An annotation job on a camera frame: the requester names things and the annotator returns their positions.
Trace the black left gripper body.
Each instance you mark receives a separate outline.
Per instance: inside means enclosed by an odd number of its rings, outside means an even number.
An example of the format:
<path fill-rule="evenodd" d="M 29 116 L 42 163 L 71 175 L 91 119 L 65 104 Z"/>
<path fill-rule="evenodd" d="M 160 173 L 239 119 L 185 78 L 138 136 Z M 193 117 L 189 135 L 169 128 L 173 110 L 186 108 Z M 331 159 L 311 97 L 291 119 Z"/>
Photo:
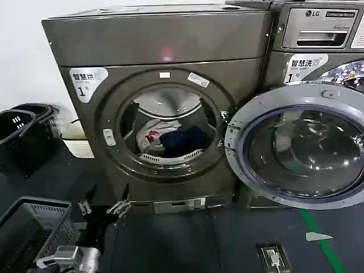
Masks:
<path fill-rule="evenodd" d="M 115 208 L 107 206 L 92 206 L 90 212 L 84 215 L 86 230 L 84 231 L 84 246 L 93 247 L 104 252 L 105 233 L 109 225 L 119 219 Z"/>

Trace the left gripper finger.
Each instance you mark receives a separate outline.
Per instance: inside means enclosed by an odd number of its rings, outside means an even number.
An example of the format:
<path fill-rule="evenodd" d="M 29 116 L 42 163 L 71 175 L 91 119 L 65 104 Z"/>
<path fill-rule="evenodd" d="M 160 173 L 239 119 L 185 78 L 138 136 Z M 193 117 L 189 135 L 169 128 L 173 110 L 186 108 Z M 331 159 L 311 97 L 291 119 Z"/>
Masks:
<path fill-rule="evenodd" d="M 117 201 L 111 208 L 106 211 L 109 216 L 123 217 L 131 208 L 129 200 L 129 184 L 126 185 L 121 200 Z"/>
<path fill-rule="evenodd" d="M 77 203 L 82 215 L 91 214 L 92 208 L 90 203 L 94 198 L 96 190 L 97 185 L 95 184 L 91 190 L 87 191 L 85 197 Z"/>

